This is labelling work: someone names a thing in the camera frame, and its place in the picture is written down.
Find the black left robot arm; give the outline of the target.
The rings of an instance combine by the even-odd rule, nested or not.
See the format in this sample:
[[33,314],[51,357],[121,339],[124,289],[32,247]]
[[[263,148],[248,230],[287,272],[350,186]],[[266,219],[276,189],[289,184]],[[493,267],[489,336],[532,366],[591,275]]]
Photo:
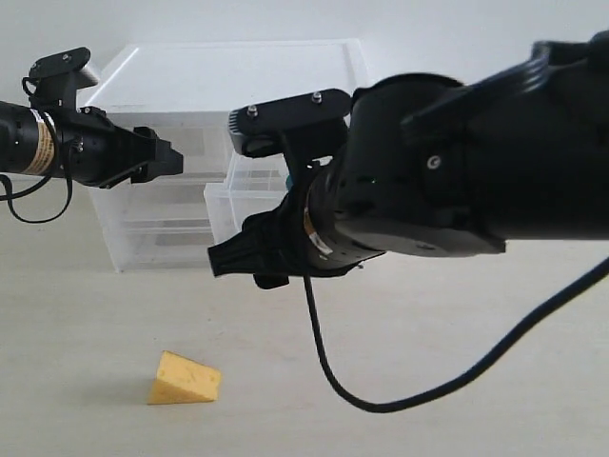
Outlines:
[[42,112],[1,104],[3,172],[63,178],[64,162],[74,181],[100,189],[127,179],[147,183],[184,171],[184,156],[153,129],[123,129],[100,109]]

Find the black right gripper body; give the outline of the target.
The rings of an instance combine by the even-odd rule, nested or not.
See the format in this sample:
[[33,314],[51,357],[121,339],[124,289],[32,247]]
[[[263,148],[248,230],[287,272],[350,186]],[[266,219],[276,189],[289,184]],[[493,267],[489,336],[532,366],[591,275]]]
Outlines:
[[301,183],[271,211],[285,218],[285,276],[341,277],[362,265],[362,243],[348,232],[362,193],[351,184]]

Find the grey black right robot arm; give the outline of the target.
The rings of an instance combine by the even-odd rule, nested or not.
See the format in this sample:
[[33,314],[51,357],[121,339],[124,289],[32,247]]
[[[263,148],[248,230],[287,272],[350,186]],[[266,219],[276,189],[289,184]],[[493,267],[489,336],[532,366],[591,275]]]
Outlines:
[[608,35],[540,41],[465,85],[407,73],[236,109],[245,157],[282,155],[279,206],[210,248],[260,288],[347,274],[388,252],[501,254],[511,240],[608,237]]

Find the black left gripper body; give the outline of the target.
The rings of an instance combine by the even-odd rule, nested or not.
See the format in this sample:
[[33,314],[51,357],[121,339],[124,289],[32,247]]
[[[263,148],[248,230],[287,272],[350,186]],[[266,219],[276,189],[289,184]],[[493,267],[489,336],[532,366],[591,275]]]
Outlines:
[[112,124],[100,110],[58,109],[54,123],[60,144],[56,178],[70,175],[84,186],[104,188],[121,183],[135,171],[135,135]]

